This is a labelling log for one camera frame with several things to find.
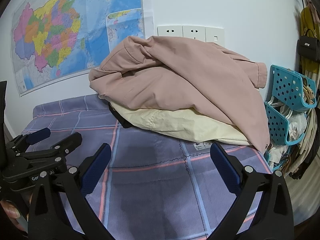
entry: pink jacket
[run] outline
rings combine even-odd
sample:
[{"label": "pink jacket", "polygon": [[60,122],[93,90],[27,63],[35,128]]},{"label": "pink jacket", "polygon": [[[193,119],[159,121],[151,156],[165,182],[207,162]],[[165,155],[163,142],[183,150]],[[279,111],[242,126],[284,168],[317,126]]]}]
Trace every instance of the pink jacket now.
[{"label": "pink jacket", "polygon": [[130,109],[178,110],[236,125],[264,152],[269,144],[260,93],[267,68],[215,43],[180,37],[125,38],[89,74],[90,87]]}]

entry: blue gripper pad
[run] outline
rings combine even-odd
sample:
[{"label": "blue gripper pad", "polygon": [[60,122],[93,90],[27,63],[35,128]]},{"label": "blue gripper pad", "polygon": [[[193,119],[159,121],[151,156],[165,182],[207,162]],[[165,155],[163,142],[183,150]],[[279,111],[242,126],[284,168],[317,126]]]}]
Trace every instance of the blue gripper pad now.
[{"label": "blue gripper pad", "polygon": [[213,143],[211,145],[210,157],[214,165],[216,166],[220,176],[222,177],[224,183],[226,184],[229,192],[234,193],[238,196],[241,192],[241,177],[239,175],[239,172],[241,171],[239,170],[239,168],[234,167],[229,160],[230,158],[236,157],[229,156],[218,143]]},{"label": "blue gripper pad", "polygon": [[85,169],[81,176],[80,192],[83,197],[93,192],[104,170],[111,160],[111,148],[103,143],[94,156],[87,157],[79,166],[80,172]]},{"label": "blue gripper pad", "polygon": [[44,139],[49,138],[51,135],[51,131],[49,128],[44,128],[42,130],[31,133],[26,138],[26,143],[29,145],[34,145],[38,142],[41,142]]}]

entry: purple plaid fabric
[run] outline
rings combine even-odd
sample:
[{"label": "purple plaid fabric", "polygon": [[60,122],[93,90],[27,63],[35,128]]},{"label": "purple plaid fabric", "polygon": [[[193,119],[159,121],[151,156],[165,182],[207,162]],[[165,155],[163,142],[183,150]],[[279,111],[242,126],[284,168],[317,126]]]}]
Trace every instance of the purple plaid fabric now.
[{"label": "purple plaid fabric", "polygon": [[[112,159],[86,198],[115,239],[206,239],[235,199],[212,163],[210,149],[196,150],[192,142],[139,128],[124,129],[106,103],[90,95],[36,106],[23,133],[48,127],[52,134],[28,150],[47,149],[79,132],[82,145],[67,156],[67,164],[79,166],[106,142]],[[270,173],[255,149],[222,146],[243,165]],[[260,197],[256,194],[240,231],[249,227]],[[82,232],[66,196],[61,198],[73,228]]]}]

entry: black handbag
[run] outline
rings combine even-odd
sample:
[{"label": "black handbag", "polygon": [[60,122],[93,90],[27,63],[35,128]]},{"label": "black handbag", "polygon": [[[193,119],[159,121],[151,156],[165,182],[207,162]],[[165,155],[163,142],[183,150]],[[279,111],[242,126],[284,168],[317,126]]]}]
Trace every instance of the black handbag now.
[{"label": "black handbag", "polygon": [[[315,22],[313,20],[313,16],[311,15],[314,32],[311,29],[304,28],[304,35],[300,36],[298,40],[298,54],[302,57],[306,57],[311,59],[312,61],[320,63],[320,41],[316,36],[316,27]],[[304,13],[304,23],[306,24],[306,14]],[[308,37],[308,33],[311,31],[313,37]]]}]

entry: white switch plate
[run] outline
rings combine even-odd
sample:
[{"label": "white switch plate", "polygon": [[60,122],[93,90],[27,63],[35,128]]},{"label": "white switch plate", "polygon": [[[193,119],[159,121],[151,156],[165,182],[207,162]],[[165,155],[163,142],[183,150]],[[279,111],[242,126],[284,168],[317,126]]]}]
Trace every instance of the white switch plate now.
[{"label": "white switch plate", "polygon": [[183,37],[204,41],[205,27],[203,26],[182,26]]},{"label": "white switch plate", "polygon": [[224,29],[221,28],[205,28],[205,41],[214,42],[224,47]]},{"label": "white switch plate", "polygon": [[158,26],[158,36],[182,37],[182,26]]}]

